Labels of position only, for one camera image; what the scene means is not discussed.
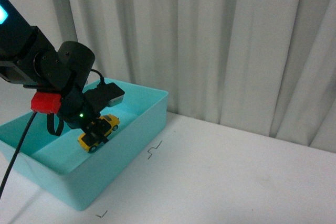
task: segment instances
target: toy car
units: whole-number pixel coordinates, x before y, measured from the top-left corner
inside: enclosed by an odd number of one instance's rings
[[[120,121],[114,115],[102,115],[99,119],[101,120],[100,125],[103,127],[101,130],[104,132],[105,137],[108,137],[112,131],[116,131],[119,127],[118,124]],[[83,133],[78,137],[79,145],[87,152],[94,152],[102,141],[103,140],[97,141],[96,138],[90,137],[86,133]]]

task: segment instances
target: white table surface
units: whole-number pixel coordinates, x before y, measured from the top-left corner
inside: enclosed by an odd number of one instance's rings
[[[12,171],[0,223],[336,223],[336,154],[169,113],[85,211]]]

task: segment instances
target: black cable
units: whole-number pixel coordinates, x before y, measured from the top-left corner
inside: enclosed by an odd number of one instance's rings
[[[7,179],[8,179],[8,177],[9,177],[10,171],[12,170],[12,167],[13,167],[13,165],[14,165],[15,159],[16,159],[17,155],[18,155],[19,152],[20,152],[20,149],[21,149],[21,146],[22,146],[22,144],[23,144],[23,141],[24,141],[24,139],[25,139],[25,137],[26,137],[26,135],[27,135],[27,132],[28,132],[28,130],[29,130],[29,127],[30,127],[30,125],[32,124],[33,119],[35,118],[36,114],[37,114],[37,112],[34,112],[34,113],[32,114],[32,116],[30,117],[30,119],[29,119],[29,121],[28,121],[28,123],[27,123],[25,129],[23,130],[21,139],[20,139],[19,143],[17,144],[17,147],[16,147],[15,152],[14,152],[14,154],[13,154],[12,160],[10,160],[10,163],[9,163],[9,165],[8,165],[8,167],[7,167],[7,171],[6,171],[6,173],[5,173],[5,176],[4,176],[4,178],[3,178],[3,180],[2,180],[2,183],[1,183],[1,186],[0,186],[0,199],[1,199],[2,192],[4,191],[4,188],[5,188]]]
[[[97,73],[97,74],[99,74],[99,76],[100,76],[100,85],[105,85],[106,83],[105,83],[105,79],[104,79],[104,76],[98,71],[98,70],[96,70],[96,69],[91,69],[91,71],[92,72],[95,72],[95,73]]]

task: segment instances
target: turquoise plastic bin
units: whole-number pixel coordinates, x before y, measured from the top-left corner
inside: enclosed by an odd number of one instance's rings
[[[122,103],[101,112],[120,119],[107,144],[89,154],[77,142],[81,130],[66,126],[60,137],[52,136],[46,115],[37,114],[14,164],[19,173],[79,211],[86,209],[166,124],[166,91],[111,79],[106,82],[115,82],[125,91]],[[30,116],[28,113],[0,126],[0,150],[8,160]]]

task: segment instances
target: toy car wheel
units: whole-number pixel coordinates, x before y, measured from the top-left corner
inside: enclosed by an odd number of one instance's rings
[[[94,152],[96,149],[97,149],[97,147],[95,145],[90,147],[91,152]]]

